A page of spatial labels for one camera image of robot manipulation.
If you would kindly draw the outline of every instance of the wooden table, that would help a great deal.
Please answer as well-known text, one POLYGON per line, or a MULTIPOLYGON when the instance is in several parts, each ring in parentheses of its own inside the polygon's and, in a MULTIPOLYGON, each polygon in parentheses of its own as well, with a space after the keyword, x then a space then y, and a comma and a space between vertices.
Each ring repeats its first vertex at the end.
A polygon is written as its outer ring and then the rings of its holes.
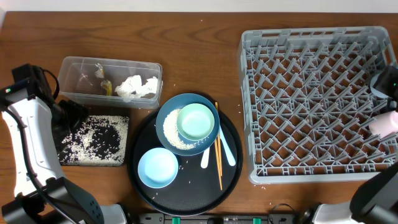
MULTIPOLYGON (((180 93, 207 93, 219 102, 243 140, 237 64, 241 34, 253 29, 346 26, 384 26, 398 52, 397 14, 8 12, 0 33, 0 88, 12 84, 11 69, 28 62, 55 74, 66 56, 157 62, 163 66, 161 104, 180 93)), ((129 136, 148 112, 127 110, 129 136)), ((16 174, 11 138, 2 119, 0 129, 0 205, 4 205, 14 199, 16 174)), ((100 204, 122 202, 134 213, 152 210, 132 188, 126 166, 63 170, 100 204)), ((317 202, 350 200, 361 184, 285 184, 263 189, 249 182, 244 166, 233 193, 210 212, 266 213, 278 203, 302 211, 317 202)))

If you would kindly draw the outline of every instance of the robotic arm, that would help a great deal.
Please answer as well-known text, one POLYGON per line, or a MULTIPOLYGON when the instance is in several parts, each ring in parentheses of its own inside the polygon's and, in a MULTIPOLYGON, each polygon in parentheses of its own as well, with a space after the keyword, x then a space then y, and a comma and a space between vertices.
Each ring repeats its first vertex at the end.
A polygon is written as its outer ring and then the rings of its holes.
POLYGON ((91 194, 66 179, 52 132, 69 132, 88 112, 73 101, 56 104, 58 82, 52 95, 44 72, 49 71, 29 64, 16 68, 12 71, 15 84, 0 92, 17 172, 16 199, 2 207, 3 218, 7 223, 26 224, 127 223, 120 205, 99 206, 91 194), (45 203, 54 211, 39 215, 45 203))

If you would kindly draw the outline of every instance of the gray dish rack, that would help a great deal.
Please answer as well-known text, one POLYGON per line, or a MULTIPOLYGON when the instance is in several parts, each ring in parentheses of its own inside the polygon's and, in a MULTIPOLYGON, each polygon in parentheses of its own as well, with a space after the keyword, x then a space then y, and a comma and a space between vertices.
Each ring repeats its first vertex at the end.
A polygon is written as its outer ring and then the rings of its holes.
POLYGON ((385 28, 249 30, 238 60, 252 183, 367 180, 394 163, 398 135, 368 129, 387 105, 370 78, 397 66, 385 28))

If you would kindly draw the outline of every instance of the black tray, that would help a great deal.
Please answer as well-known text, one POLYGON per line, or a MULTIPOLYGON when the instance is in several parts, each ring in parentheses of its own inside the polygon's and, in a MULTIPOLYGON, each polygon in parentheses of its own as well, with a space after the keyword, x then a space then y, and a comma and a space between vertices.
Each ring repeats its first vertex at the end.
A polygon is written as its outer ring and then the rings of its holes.
POLYGON ((214 145, 210 147, 209 164, 206 169, 200 167, 202 153, 187 157, 176 155, 180 169, 175 180, 162 189, 152 189, 141 182, 137 167, 145 152, 155 147, 163 147, 156 135, 156 117, 157 112, 150 114, 137 129, 137 137, 132 144, 130 155, 126 158, 130 181, 138 194, 155 209, 169 215, 198 215, 217 207, 235 188, 242 171, 241 141, 232 122, 220 113, 221 128, 236 159, 236 165, 231 167, 224 149, 221 149, 223 191, 220 190, 218 180, 214 145))

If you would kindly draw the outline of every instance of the wooden chopstick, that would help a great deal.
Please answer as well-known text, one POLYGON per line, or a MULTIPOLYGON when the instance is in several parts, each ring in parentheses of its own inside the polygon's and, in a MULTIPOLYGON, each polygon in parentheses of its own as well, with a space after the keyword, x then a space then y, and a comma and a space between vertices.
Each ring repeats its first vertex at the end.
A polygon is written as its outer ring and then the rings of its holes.
MULTIPOLYGON (((218 112, 218 103, 216 102, 216 110, 218 112)), ((220 140, 220 131, 218 131, 218 135, 217 135, 217 146, 218 146, 218 160, 220 162, 220 173, 221 176, 223 176, 223 161, 221 160, 221 140, 220 140)))
POLYGON ((218 132, 217 139, 215 140, 215 150, 217 159, 218 180, 220 181, 220 189, 223 190, 223 183, 221 182, 222 166, 221 166, 221 153, 220 153, 220 132, 218 132))

